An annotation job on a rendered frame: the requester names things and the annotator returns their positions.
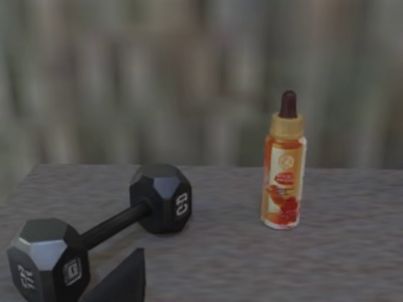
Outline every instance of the orange bottle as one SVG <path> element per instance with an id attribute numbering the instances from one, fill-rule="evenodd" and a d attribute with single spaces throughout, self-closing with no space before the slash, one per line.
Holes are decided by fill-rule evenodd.
<path id="1" fill-rule="evenodd" d="M 306 150 L 297 97 L 286 91 L 280 112 L 272 116 L 264 146 L 261 220 L 270 228 L 287 230 L 299 223 Z"/>

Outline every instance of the bottle base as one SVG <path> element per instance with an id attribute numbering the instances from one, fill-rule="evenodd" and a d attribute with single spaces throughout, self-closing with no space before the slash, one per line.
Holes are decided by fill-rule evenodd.
<path id="1" fill-rule="evenodd" d="M 266 225 L 267 227 L 272 228 L 274 230 L 291 230 L 299 224 L 300 218 L 298 217 L 295 222 L 289 223 L 287 225 L 279 225 L 277 223 L 273 223 L 266 219 L 262 220 L 262 222 L 264 223 L 264 225 Z"/>

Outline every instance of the dropper cap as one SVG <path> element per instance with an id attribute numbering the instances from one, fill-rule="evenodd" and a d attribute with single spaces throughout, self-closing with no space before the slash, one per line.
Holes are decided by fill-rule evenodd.
<path id="1" fill-rule="evenodd" d="M 285 91 L 280 112 L 273 114 L 270 134 L 279 140 L 298 140 L 304 135 L 304 119 L 297 113 L 297 95 Z"/>

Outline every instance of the bottle label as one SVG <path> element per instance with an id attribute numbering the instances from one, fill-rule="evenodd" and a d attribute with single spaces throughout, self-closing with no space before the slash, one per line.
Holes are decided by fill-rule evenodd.
<path id="1" fill-rule="evenodd" d="M 306 139 L 268 142 L 265 152 L 262 219 L 275 225 L 297 223 L 305 166 Z"/>

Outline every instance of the dropper bulb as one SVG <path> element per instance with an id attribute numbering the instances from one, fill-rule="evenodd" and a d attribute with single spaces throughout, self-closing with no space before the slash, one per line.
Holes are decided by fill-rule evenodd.
<path id="1" fill-rule="evenodd" d="M 297 95 L 288 90 L 281 97 L 280 118 L 297 118 Z"/>

